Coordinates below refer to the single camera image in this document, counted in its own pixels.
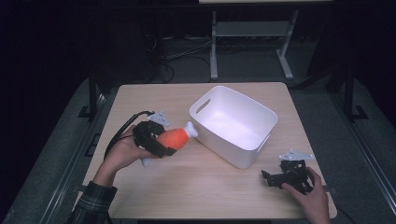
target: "floor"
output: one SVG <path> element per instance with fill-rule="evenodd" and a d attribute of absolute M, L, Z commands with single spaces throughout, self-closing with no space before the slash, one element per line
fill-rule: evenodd
<path fill-rule="evenodd" d="M 205 41 L 170 39 L 166 43 L 168 56 L 202 46 Z M 304 81 L 315 43 L 297 41 L 290 44 L 287 58 L 294 80 L 283 77 L 277 60 L 275 49 L 281 43 L 282 39 L 222 40 L 219 79 L 215 82 L 279 81 L 291 87 Z M 209 53 L 203 49 L 170 60 L 167 66 L 160 67 L 159 77 L 151 83 L 164 80 L 168 83 L 208 82 L 208 59 Z M 339 207 L 332 223 L 352 223 L 348 217 L 356 223 L 396 223 L 396 211 L 394 205 L 391 206 L 394 197 L 388 196 L 394 196 L 393 186 L 396 186 L 393 160 L 396 158 L 396 131 L 358 80 L 355 80 L 354 105 L 360 105 L 368 119 L 358 119 L 354 123 L 347 120 L 342 109 L 343 91 L 326 92 L 328 81 L 329 77 L 325 77 L 303 90 L 290 90 L 290 95 L 328 183 L 327 188 Z M 117 87 L 98 97 L 98 113 L 92 121 L 78 117 L 81 108 L 89 104 L 88 94 L 88 81 L 85 80 L 64 110 L 3 223 L 62 223 L 72 210 Z M 136 223 L 136 220 L 117 219 L 114 223 Z M 272 220 L 272 223 L 308 222 Z"/>

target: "plaid sleeve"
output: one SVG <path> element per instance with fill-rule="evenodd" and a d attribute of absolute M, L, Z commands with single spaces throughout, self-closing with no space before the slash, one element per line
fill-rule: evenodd
<path fill-rule="evenodd" d="M 108 208 L 117 193 L 116 188 L 106 188 L 90 182 L 66 223 L 105 223 Z"/>

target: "person's right hand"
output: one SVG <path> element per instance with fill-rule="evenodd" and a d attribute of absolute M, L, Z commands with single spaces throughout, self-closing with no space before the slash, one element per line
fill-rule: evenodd
<path fill-rule="evenodd" d="M 293 198 L 304 209 L 306 218 L 312 224 L 328 224 L 329 216 L 329 199 L 324 191 L 320 176 L 310 167 L 306 168 L 309 178 L 311 179 L 314 189 L 307 195 L 303 195 L 300 191 L 287 183 L 282 184 L 282 188 L 290 193 Z"/>

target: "wooden table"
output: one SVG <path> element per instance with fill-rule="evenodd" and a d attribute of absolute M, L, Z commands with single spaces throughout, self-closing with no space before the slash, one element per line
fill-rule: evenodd
<path fill-rule="evenodd" d="M 227 86 L 266 105 L 278 123 L 261 155 L 248 169 L 241 170 L 216 155 L 195 139 L 174 156 L 154 160 L 149 167 L 137 161 L 118 172 L 119 189 L 110 216 L 113 218 L 174 219 L 283 219 L 304 217 L 302 209 L 282 189 L 268 187 L 261 170 L 280 174 L 278 156 L 294 148 L 313 153 L 289 91 L 283 83 L 207 83 L 127 85 L 119 89 L 109 113 L 84 185 L 93 179 L 106 146 L 115 132 L 133 114 L 163 110 L 171 122 L 167 130 L 184 127 L 190 107 L 217 85 Z M 134 122 L 146 119 L 141 116 Z M 306 161 L 320 175 L 316 160 Z M 336 209 L 329 194 L 330 216 Z"/>

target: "white basket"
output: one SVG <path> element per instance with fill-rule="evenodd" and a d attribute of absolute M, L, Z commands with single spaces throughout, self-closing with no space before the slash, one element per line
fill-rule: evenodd
<path fill-rule="evenodd" d="M 277 115 L 246 95 L 214 87 L 190 108 L 197 140 L 240 169 L 258 157 Z"/>

